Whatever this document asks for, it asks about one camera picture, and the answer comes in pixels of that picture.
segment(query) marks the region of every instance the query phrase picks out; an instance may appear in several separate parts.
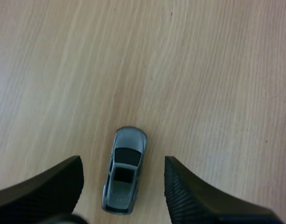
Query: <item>toy car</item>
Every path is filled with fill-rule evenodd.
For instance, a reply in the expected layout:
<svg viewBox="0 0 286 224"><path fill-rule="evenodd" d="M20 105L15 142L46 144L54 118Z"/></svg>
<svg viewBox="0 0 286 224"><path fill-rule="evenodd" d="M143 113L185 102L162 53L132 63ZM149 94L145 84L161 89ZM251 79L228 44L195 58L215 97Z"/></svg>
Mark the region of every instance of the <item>toy car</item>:
<svg viewBox="0 0 286 224"><path fill-rule="evenodd" d="M133 211L146 144L146 134L136 127L116 131L107 182L102 191L103 210L117 215Z"/></svg>

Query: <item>wood grain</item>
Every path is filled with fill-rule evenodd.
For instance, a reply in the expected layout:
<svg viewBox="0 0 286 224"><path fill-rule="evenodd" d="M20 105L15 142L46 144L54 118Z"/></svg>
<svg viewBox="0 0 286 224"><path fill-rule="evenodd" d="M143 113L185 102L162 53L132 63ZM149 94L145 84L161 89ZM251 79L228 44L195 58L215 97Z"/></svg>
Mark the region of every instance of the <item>wood grain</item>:
<svg viewBox="0 0 286 224"><path fill-rule="evenodd" d="M115 130L149 138L129 216L101 210ZM90 223L170 223L164 156L286 222L286 0L0 0L0 189L71 155Z"/></svg>

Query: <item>car windshield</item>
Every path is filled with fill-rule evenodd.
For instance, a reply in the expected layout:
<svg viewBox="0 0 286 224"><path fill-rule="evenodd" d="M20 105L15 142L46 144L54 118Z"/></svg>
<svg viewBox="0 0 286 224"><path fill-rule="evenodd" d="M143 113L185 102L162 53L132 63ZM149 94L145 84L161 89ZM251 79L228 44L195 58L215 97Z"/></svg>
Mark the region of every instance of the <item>car windshield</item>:
<svg viewBox="0 0 286 224"><path fill-rule="evenodd" d="M138 166L141 153L130 148L117 148L115 150L115 162Z"/></svg>
<svg viewBox="0 0 286 224"><path fill-rule="evenodd" d="M120 181L125 183L132 183L134 178L134 171L131 169L125 169L117 167L114 172L114 181Z"/></svg>

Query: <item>car hood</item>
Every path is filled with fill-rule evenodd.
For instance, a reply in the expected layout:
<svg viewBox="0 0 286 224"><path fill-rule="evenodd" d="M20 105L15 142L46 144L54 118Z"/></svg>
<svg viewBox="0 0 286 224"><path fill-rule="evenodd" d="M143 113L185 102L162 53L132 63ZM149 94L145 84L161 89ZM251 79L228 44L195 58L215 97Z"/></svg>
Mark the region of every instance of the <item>car hood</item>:
<svg viewBox="0 0 286 224"><path fill-rule="evenodd" d="M146 136L139 129L124 128L118 131L115 138L114 148L131 148L144 152L146 145Z"/></svg>
<svg viewBox="0 0 286 224"><path fill-rule="evenodd" d="M132 184L113 181L108 205L116 209L127 209L131 198Z"/></svg>

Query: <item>wooden floor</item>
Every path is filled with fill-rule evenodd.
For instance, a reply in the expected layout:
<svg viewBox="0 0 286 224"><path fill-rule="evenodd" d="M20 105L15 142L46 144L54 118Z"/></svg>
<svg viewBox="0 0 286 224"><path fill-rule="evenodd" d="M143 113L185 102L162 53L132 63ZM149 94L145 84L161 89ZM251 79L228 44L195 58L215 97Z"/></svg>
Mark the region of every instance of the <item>wooden floor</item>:
<svg viewBox="0 0 286 224"><path fill-rule="evenodd" d="M148 135L101 209L115 130ZM81 156L92 224L170 223L164 156L286 222L286 0L0 0L0 189Z"/></svg>

